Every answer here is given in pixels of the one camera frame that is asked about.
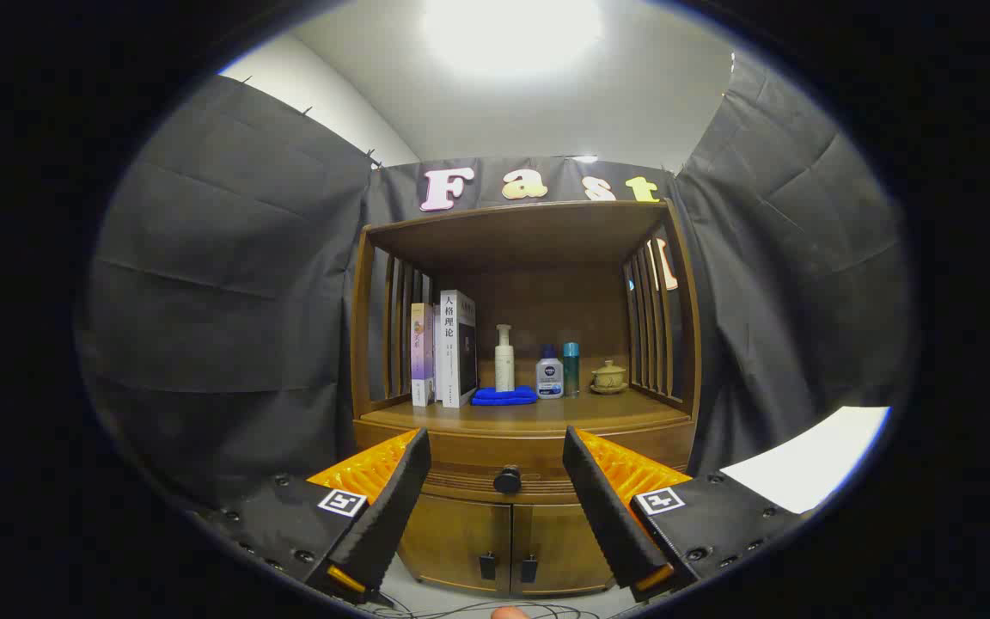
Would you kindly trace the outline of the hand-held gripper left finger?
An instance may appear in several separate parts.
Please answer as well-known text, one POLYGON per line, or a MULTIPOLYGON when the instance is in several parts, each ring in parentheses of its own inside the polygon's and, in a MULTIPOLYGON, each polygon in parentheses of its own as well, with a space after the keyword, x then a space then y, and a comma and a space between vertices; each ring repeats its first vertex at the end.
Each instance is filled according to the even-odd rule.
POLYGON ((275 475, 192 515, 209 536, 287 579, 365 603, 380 591, 430 466, 428 432, 413 428, 318 474, 275 475))

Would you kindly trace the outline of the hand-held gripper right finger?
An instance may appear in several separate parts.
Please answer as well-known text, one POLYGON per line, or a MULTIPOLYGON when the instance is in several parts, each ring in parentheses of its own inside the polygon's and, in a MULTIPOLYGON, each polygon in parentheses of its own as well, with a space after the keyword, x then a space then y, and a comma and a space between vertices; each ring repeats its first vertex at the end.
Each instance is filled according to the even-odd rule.
POLYGON ((562 462, 616 584, 636 602, 728 573, 804 520, 726 473, 690 477, 574 426, 562 462))

